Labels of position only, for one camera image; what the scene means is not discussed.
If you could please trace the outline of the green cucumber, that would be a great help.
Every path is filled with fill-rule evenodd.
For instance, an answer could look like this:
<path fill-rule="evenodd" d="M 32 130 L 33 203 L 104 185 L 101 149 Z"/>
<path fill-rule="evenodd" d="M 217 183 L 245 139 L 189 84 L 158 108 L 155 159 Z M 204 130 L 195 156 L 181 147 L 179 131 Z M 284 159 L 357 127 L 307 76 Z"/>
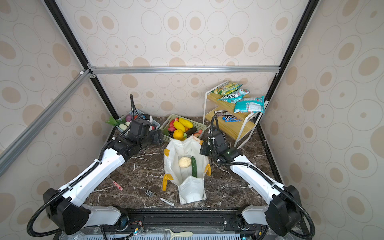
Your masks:
<path fill-rule="evenodd" d="M 191 157 L 191 168 L 192 168 L 192 176 L 194 178 L 196 178 L 198 175 L 197 175 L 197 161 L 195 159 L 195 157 Z"/>

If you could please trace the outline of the white grocery bag yellow handles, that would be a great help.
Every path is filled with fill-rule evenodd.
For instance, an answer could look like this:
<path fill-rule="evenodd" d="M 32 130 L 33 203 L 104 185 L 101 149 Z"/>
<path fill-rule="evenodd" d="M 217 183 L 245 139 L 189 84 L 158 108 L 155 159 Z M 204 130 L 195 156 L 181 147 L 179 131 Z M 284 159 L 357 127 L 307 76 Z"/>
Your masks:
<path fill-rule="evenodd" d="M 185 205 L 207 199 L 205 192 L 205 177 L 210 176 L 211 166 L 208 157 L 200 155 L 203 141 L 191 136 L 186 140 L 171 140 L 164 150 L 164 177 L 162 190 L 167 190 L 167 183 L 171 182 L 178 188 L 180 204 Z M 197 161 L 197 177 L 192 176 L 191 166 L 179 167 L 182 157 L 195 157 Z"/>

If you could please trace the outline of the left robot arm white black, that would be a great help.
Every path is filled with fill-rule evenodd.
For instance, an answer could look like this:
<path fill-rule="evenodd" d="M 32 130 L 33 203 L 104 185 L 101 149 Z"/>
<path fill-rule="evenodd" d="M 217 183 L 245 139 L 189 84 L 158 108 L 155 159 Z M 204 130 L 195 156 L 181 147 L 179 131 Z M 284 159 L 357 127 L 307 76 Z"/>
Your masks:
<path fill-rule="evenodd" d="M 44 204 L 27 224 L 29 236 L 39 238 L 59 232 L 72 235 L 87 227 L 116 226 L 122 229 L 127 225 L 127 214 L 123 208 L 89 206 L 85 200 L 104 179 L 129 159 L 150 145 L 163 143 L 161 130 L 157 130 L 149 119 L 140 115 L 133 97 L 130 98 L 133 115 L 131 123 L 102 147 L 98 158 L 81 174 L 58 190 L 50 188 L 44 193 Z M 34 223 L 42 213 L 46 213 L 58 229 L 42 233 L 35 231 Z"/>

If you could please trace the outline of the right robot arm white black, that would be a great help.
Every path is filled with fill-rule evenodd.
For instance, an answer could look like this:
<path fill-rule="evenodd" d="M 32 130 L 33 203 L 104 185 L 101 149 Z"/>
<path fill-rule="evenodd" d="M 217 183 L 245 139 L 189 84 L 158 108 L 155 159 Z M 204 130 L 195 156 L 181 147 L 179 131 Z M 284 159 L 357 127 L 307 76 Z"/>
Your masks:
<path fill-rule="evenodd" d="M 217 116 L 213 116 L 209 137 L 201 146 L 200 154 L 211 157 L 220 166 L 230 169 L 243 178 L 264 199 L 267 206 L 247 206 L 240 213 L 246 226 L 268 226 L 277 235 L 292 234 L 297 238 L 311 239 L 316 228 L 310 214 L 301 203 L 299 191 L 292 185 L 286 187 L 273 180 L 236 147 L 229 147 L 219 128 Z"/>

